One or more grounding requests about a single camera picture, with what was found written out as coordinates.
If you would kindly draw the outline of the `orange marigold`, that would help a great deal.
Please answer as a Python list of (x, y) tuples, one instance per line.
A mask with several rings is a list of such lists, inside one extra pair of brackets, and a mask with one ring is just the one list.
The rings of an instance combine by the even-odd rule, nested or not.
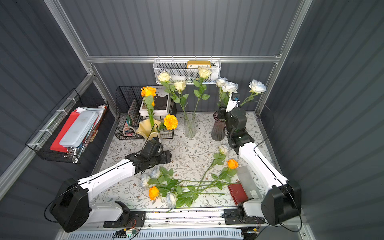
[(164, 122), (161, 123), (159, 130), (160, 131), (172, 131), (175, 130), (179, 125), (178, 119), (174, 115), (167, 115), (164, 119)]

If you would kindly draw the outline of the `white rose bud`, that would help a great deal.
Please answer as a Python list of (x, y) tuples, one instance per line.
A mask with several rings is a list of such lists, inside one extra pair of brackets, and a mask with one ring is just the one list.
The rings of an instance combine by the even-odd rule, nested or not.
[(195, 114), (192, 112), (187, 113), (186, 107), (188, 105), (188, 97), (189, 94), (183, 94), (183, 91), (186, 89), (186, 82), (185, 81), (179, 81), (173, 83), (173, 100), (175, 103), (179, 104), (183, 110), (184, 113), (184, 120), (185, 122), (191, 121)]

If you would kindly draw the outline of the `cream white rose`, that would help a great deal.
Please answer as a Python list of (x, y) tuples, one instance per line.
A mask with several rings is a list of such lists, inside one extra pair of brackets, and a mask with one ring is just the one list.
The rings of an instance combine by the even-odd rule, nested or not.
[(173, 100), (173, 83), (171, 82), (171, 75), (167, 72), (162, 72), (158, 75), (158, 80), (161, 85), (166, 88), (165, 91), (170, 94), (170, 97)]

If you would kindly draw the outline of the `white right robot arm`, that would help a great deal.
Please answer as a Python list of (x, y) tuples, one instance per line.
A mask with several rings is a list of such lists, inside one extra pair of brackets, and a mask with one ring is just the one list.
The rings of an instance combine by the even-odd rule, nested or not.
[(240, 209), (247, 217), (262, 217), (272, 226), (301, 216), (302, 190), (295, 181), (289, 181), (264, 157), (255, 140), (246, 131), (246, 111), (233, 108), (231, 111), (219, 108), (219, 117), (226, 123), (229, 146), (245, 160), (266, 188), (266, 195), (260, 202), (247, 200)]

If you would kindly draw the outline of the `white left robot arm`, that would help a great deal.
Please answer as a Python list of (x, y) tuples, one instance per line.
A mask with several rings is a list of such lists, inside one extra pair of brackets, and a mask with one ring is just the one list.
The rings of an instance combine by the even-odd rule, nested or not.
[(159, 138), (152, 138), (139, 152), (129, 154), (110, 168), (80, 180), (64, 181), (47, 211), (66, 233), (98, 223), (104, 228), (141, 227), (144, 213), (132, 214), (121, 201), (93, 204), (92, 200), (118, 182), (157, 165), (169, 164), (171, 159), (171, 152), (164, 150)]

